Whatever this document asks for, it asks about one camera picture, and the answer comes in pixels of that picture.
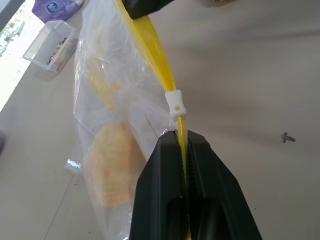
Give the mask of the small clear plastic scrap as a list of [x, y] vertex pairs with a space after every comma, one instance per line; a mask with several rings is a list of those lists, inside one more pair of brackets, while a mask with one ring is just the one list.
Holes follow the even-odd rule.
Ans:
[[82, 172], [81, 163], [78, 161], [73, 161], [70, 158], [66, 161], [64, 168], [73, 174], [78, 174]]

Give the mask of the purple tissue pack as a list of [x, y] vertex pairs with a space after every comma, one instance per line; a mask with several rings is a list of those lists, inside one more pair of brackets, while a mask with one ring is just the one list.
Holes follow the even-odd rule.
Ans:
[[66, 21], [84, 4], [85, 0], [35, 0], [31, 12], [43, 23]]

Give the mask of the clear plastic bag yellow zip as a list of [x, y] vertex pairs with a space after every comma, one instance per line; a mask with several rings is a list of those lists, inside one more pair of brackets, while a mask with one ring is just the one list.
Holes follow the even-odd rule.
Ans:
[[[149, 18], [131, 19], [122, 0], [90, 0], [82, 12], [75, 56], [73, 115], [87, 191], [103, 240], [129, 240], [138, 179], [158, 139], [174, 131], [181, 150], [185, 187], [185, 116], [170, 115], [165, 93], [178, 90], [167, 56]], [[106, 125], [124, 123], [145, 158], [131, 201], [103, 206], [89, 179], [88, 152]]]

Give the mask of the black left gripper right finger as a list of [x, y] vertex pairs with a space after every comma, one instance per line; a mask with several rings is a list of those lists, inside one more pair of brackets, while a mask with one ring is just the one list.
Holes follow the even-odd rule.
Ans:
[[204, 136], [188, 132], [191, 240], [263, 240], [242, 189]]

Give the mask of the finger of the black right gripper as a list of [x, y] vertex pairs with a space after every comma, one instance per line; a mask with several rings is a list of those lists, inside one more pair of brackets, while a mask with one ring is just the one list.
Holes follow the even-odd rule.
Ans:
[[121, 0], [132, 20], [155, 13], [174, 0]]

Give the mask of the small grey metal clip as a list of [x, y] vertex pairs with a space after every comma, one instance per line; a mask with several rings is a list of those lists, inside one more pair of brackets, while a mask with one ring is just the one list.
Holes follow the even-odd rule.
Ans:
[[282, 135], [281, 135], [281, 141], [282, 143], [286, 143], [286, 142], [296, 142], [296, 139], [292, 136], [289, 136], [287, 132], [284, 132]]

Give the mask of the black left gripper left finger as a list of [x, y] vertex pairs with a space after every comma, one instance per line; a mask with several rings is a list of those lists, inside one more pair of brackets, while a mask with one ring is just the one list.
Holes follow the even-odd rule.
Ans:
[[186, 240], [188, 216], [181, 148], [174, 131], [162, 135], [140, 174], [129, 240]]

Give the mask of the bread slice in bag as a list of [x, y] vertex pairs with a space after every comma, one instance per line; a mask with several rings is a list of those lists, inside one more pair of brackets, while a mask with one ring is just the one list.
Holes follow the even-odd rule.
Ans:
[[145, 164], [129, 127], [123, 122], [104, 126], [88, 151], [87, 169], [95, 200], [104, 207], [131, 201]]

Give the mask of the clear plastic storage box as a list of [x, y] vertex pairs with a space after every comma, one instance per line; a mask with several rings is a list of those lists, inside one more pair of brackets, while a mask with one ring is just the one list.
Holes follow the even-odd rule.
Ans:
[[63, 20], [48, 21], [22, 58], [58, 74], [72, 57], [77, 44], [74, 27]]

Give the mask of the white zip slider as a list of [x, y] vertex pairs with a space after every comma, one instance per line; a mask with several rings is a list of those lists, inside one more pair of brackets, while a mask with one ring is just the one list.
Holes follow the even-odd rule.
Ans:
[[170, 116], [176, 121], [178, 117], [187, 114], [187, 110], [183, 103], [182, 91], [179, 89], [168, 91], [165, 93], [165, 99], [169, 106]]

